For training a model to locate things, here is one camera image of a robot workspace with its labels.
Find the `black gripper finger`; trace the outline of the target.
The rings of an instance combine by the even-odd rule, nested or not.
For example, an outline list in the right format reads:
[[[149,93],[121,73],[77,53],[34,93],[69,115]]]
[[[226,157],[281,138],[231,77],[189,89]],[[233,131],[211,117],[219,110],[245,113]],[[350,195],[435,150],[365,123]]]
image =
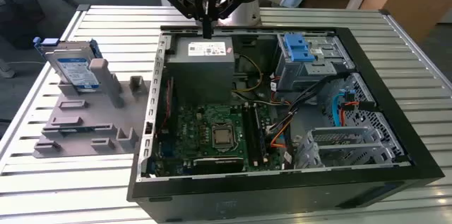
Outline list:
[[[214,22],[226,19],[246,0],[209,0],[209,39],[213,38]]]
[[[194,0],[169,0],[189,19],[195,19],[202,26],[203,37],[209,39],[209,14],[205,2]]]

